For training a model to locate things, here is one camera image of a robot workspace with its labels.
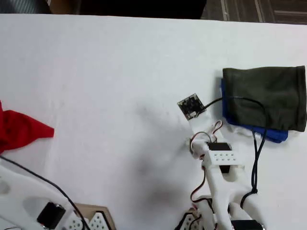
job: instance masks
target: white table surface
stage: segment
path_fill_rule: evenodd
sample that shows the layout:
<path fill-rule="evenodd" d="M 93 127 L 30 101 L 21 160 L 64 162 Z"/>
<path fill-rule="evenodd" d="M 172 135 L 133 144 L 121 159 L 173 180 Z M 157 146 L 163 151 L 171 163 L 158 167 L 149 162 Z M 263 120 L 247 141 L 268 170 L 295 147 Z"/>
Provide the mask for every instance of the white table surface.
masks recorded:
<path fill-rule="evenodd" d="M 306 41 L 305 25 L 0 15 L 3 109 L 55 128 L 4 155 L 75 202 L 108 206 L 119 230 L 171 230 L 202 180 L 177 102 L 217 97 L 222 68 L 305 65 Z M 252 140 L 228 136 L 250 173 Z M 271 229 L 307 226 L 306 140 L 263 148 L 258 184 Z"/>

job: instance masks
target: wire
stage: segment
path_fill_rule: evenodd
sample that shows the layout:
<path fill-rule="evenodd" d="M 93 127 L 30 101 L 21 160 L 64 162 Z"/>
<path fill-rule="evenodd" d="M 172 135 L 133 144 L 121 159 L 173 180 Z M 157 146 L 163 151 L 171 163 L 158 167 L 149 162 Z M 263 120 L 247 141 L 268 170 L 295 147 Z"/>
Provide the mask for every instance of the wire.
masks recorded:
<path fill-rule="evenodd" d="M 220 98 L 217 98 L 215 100 L 213 100 L 212 102 L 210 102 L 209 104 L 205 105 L 204 109 L 207 109 L 210 105 L 216 103 L 216 102 L 219 102 L 223 99 L 223 97 L 220 97 Z M 262 147 L 264 145 L 264 142 L 265 142 L 265 138 L 267 136 L 267 130 L 268 130 L 268 115 L 267 115 L 267 112 L 265 110 L 265 107 L 264 105 L 259 102 L 259 101 L 256 101 L 254 99 L 250 99 L 250 98 L 246 98 L 246 97 L 239 97 L 239 96 L 230 96 L 230 97 L 226 97 L 226 99 L 238 99 L 238 100 L 245 100 L 245 101 L 250 101 L 250 102 L 253 102 L 257 105 L 259 105 L 259 107 L 261 107 L 263 109 L 263 112 L 264 112 L 264 115 L 265 115 L 265 127 L 264 127 L 264 132 L 263 132 L 263 135 L 262 135 L 262 140 L 261 140 L 261 143 L 260 143 L 260 146 L 259 148 L 257 149 L 257 141 L 256 141 L 256 138 L 255 138 L 255 135 L 253 135 L 254 137 L 254 147 L 255 147 L 255 161 L 254 161 L 254 165 L 253 165 L 253 169 L 252 169 L 252 174 L 251 174 L 251 185 L 252 185 L 252 189 L 250 192 L 246 193 L 242 199 L 241 199 L 241 202 L 240 202 L 240 206 L 241 208 L 243 208 L 243 204 L 244 204 L 244 201 L 245 199 L 251 195 L 251 194 L 256 194 L 258 192 L 257 190 L 257 182 L 258 182 L 258 159 L 259 159 L 259 156 L 260 156 L 260 153 L 261 153 L 261 150 L 262 150 Z"/>
<path fill-rule="evenodd" d="M 198 202 L 201 202 L 201 201 L 203 201 L 203 200 L 206 200 L 206 201 L 208 202 L 209 207 L 210 207 L 211 210 L 212 210 L 212 213 L 214 213 L 214 210 L 213 210 L 213 207 L 212 207 L 212 203 L 211 203 L 211 200 L 210 200 L 209 198 L 203 197 L 203 198 L 199 198 L 199 199 L 197 199 L 197 200 L 193 200 L 193 195 L 194 195 L 198 190 L 200 190 L 200 189 L 203 187 L 203 185 L 205 184 L 205 181 L 206 181 L 206 171 L 205 171 L 205 168 L 202 167 L 202 169 L 203 169 L 203 180 L 202 180 L 201 184 L 191 192 L 190 199 L 191 199 L 191 201 L 192 201 L 193 203 L 198 203 Z"/>
<path fill-rule="evenodd" d="M 48 180 L 48 179 L 46 179 L 46 178 L 44 178 L 44 177 L 42 177 L 42 176 L 36 174 L 35 172 L 33 172 L 33 171 L 31 171 L 31 170 L 29 170 L 29 169 L 23 167 L 22 165 L 20 165 L 20 164 L 14 162 L 14 161 L 12 161 L 12 160 L 9 160 L 9 159 L 7 159 L 7 158 L 1 156 L 1 155 L 0 155 L 0 158 L 3 159 L 3 160 L 5 160 L 5 161 L 7 161 L 7 162 L 9 162 L 9 163 L 11 163 L 11 164 L 16 165 L 17 167 L 19 167 L 19 168 L 21 168 L 21 169 L 27 171 L 28 173 L 30 173 L 30 174 L 32 174 L 32 175 L 38 177 L 39 179 L 41 179 L 41 180 L 47 182 L 48 184 L 50 184 L 50 185 L 54 186 L 56 189 L 58 189 L 58 190 L 60 191 L 60 193 L 62 193 L 63 196 L 65 196 L 65 197 L 68 199 L 68 201 L 69 201 L 69 203 L 71 204 L 71 206 L 73 206 L 73 208 L 75 209 L 75 211 L 76 211 L 76 212 L 78 213 L 78 215 L 80 216 L 80 218 L 81 218 L 81 220 L 82 220 L 82 223 L 83 223 L 83 227 L 84 227 L 84 225 L 85 225 L 85 227 L 87 228 L 87 230 L 91 230 L 90 227 L 87 225 L 87 223 L 86 223 L 86 221 L 85 221 L 85 219 L 84 219 L 82 213 L 80 212 L 80 210 L 77 208 L 77 206 L 73 203 L 73 201 L 68 197 L 68 195 L 67 195 L 59 186 L 57 186 L 57 185 L 56 185 L 55 183 L 53 183 L 52 181 L 50 181 L 50 180 Z"/>
<path fill-rule="evenodd" d="M 215 132 L 216 132 L 217 130 L 219 130 L 222 126 L 223 126 L 222 120 L 218 120 L 217 122 L 215 122 L 213 131 L 212 131 L 212 135 L 213 135 L 214 138 L 215 138 L 215 141 L 214 141 L 214 142 L 217 142 L 217 137 L 216 137 L 216 135 L 215 135 Z"/>
<path fill-rule="evenodd" d="M 192 229 L 192 225 L 194 224 L 194 222 L 196 222 L 197 220 L 199 220 L 201 218 L 201 215 L 199 217 L 197 217 L 196 219 L 194 219 L 191 223 L 190 223 L 190 226 L 189 226 L 189 230 Z"/>
<path fill-rule="evenodd" d="M 9 227 L 9 228 L 3 229 L 3 230 L 9 230 L 9 229 L 21 229 L 21 228 L 19 228 L 19 227 Z"/>
<path fill-rule="evenodd" d="M 189 145 L 189 150 L 190 150 L 190 153 L 192 153 L 192 154 L 193 154 L 193 152 L 194 152 L 193 147 L 192 147 L 193 140 L 194 140 L 195 137 L 196 137 L 198 134 L 200 134 L 200 133 L 205 134 L 205 135 L 209 138 L 210 142 L 212 142 L 211 137 L 210 137 L 210 135 L 209 135 L 208 133 L 206 133 L 206 132 L 197 132 L 197 133 L 195 133 L 195 134 L 191 137 L 191 139 L 190 139 L 190 145 Z"/>

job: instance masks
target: red cloth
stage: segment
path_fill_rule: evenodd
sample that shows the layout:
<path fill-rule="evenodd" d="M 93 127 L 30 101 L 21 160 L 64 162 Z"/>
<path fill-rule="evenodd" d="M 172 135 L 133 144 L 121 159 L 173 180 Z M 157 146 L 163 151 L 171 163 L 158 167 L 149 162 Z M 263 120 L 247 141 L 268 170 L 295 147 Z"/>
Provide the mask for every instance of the red cloth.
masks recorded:
<path fill-rule="evenodd" d="M 12 111 L 2 110 L 0 101 L 0 154 L 30 144 L 37 138 L 52 138 L 54 128 Z"/>

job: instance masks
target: blue fabric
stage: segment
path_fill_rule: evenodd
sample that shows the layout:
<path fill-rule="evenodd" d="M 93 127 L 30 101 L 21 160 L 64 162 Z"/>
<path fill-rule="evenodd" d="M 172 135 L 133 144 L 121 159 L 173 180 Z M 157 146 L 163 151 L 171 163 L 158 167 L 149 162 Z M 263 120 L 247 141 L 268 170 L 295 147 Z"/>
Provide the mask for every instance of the blue fabric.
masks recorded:
<path fill-rule="evenodd" d="M 263 135 L 264 128 L 257 127 L 257 126 L 246 126 L 246 125 L 239 125 L 234 121 L 234 119 L 229 115 L 228 108 L 227 108 L 227 100 L 226 100 L 226 93 L 225 93 L 225 83 L 222 79 L 221 82 L 221 89 L 222 89 L 222 106 L 223 106 L 223 117 L 227 120 L 228 123 L 235 125 L 235 126 L 241 126 L 250 130 L 254 130 L 256 133 L 260 133 Z M 267 130 L 267 137 L 266 139 L 275 142 L 275 143 L 281 143 L 282 141 L 287 140 L 288 138 L 288 131 L 284 130 L 276 130 L 276 129 L 268 129 Z"/>

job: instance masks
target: black cord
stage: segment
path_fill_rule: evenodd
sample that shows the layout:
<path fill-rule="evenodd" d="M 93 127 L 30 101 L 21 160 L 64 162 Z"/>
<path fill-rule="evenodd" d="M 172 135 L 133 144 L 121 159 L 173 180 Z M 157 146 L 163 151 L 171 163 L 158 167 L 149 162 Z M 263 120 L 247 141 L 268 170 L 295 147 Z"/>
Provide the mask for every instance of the black cord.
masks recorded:
<path fill-rule="evenodd" d="M 9 229 L 21 229 L 21 228 L 19 228 L 19 227 L 9 227 L 9 228 L 3 229 L 3 230 L 9 230 Z"/>
<path fill-rule="evenodd" d="M 213 100 L 212 102 L 210 102 L 209 104 L 205 105 L 204 109 L 207 109 L 210 105 L 216 103 L 216 102 L 219 102 L 221 101 L 223 98 L 220 97 L 220 98 L 217 98 L 215 100 Z M 259 156 L 260 156 L 260 153 L 261 153 L 261 150 L 262 150 L 262 147 L 264 145 L 264 142 L 265 142 L 265 138 L 267 136 L 267 130 L 268 130 L 268 115 L 267 115 L 267 112 L 265 110 L 265 107 L 264 105 L 259 102 L 259 101 L 256 101 L 254 99 L 250 99 L 250 98 L 246 98 L 246 97 L 238 97 L 238 96 L 230 96 L 230 97 L 226 97 L 227 100 L 229 99 L 238 99 L 238 100 L 245 100 L 245 101 L 250 101 L 250 102 L 253 102 L 253 103 L 256 103 L 257 105 L 259 105 L 262 109 L 263 109 L 263 113 L 265 115 L 265 127 L 264 127 L 264 132 L 263 132 L 263 135 L 262 135 L 262 140 L 261 140 L 261 143 L 260 143 L 260 146 L 259 146 L 259 149 L 257 149 L 257 141 L 256 141 L 256 138 L 255 138 L 255 134 L 253 134 L 253 137 L 254 137 L 254 147 L 255 147 L 255 161 L 254 161 L 254 165 L 253 165 L 253 169 L 252 169 L 252 174 L 251 174 L 251 186 L 252 186 L 252 189 L 250 192 L 246 193 L 242 199 L 241 199 L 241 202 L 240 202 L 240 206 L 241 208 L 243 208 L 243 204 L 244 204 L 244 201 L 245 199 L 251 195 L 251 194 L 256 194 L 258 192 L 257 190 L 257 182 L 258 182 L 258 159 L 259 159 Z"/>
<path fill-rule="evenodd" d="M 192 225 L 194 224 L 194 222 L 196 222 L 197 220 L 199 220 L 201 218 L 201 215 L 199 217 L 197 217 L 196 219 L 194 219 L 191 223 L 190 223 L 190 226 L 189 226 L 189 230 L 192 229 Z"/>
<path fill-rule="evenodd" d="M 80 218 L 81 218 L 81 220 L 82 220 L 82 223 L 83 223 L 83 227 L 84 227 L 84 225 L 85 225 L 85 227 L 87 228 L 87 230 L 91 230 L 90 227 L 87 225 L 87 223 L 86 223 L 86 221 L 85 221 L 85 219 L 84 219 L 82 213 L 80 212 L 80 210 L 77 208 L 77 206 L 73 203 L 73 201 L 68 197 L 68 195 L 67 195 L 59 186 L 57 186 L 57 185 L 56 185 L 55 183 L 53 183 L 52 181 L 50 181 L 50 180 L 48 180 L 48 179 L 46 179 L 46 178 L 44 178 L 44 177 L 42 177 L 42 176 L 36 174 L 35 172 L 33 172 L 33 171 L 31 171 L 31 170 L 29 170 L 29 169 L 23 167 L 22 165 L 20 165 L 20 164 L 14 162 L 14 161 L 12 161 L 12 160 L 9 160 L 9 159 L 7 159 L 7 158 L 1 156 L 1 155 L 0 155 L 0 158 L 3 159 L 3 160 L 5 160 L 5 161 L 7 161 L 7 162 L 9 162 L 9 163 L 11 163 L 11 164 L 14 164 L 14 165 L 18 166 L 19 168 L 22 168 L 23 170 L 27 171 L 28 173 L 30 173 L 30 174 L 32 174 L 32 175 L 38 177 L 39 179 L 41 179 L 41 180 L 47 182 L 48 184 L 50 184 L 50 185 L 54 186 L 56 189 L 58 189 L 58 190 L 63 194 L 63 196 L 65 196 L 65 197 L 68 199 L 68 201 L 69 201 L 69 203 L 71 204 L 71 206 L 73 206 L 73 208 L 76 210 L 76 212 L 77 212 L 78 215 L 80 216 Z"/>

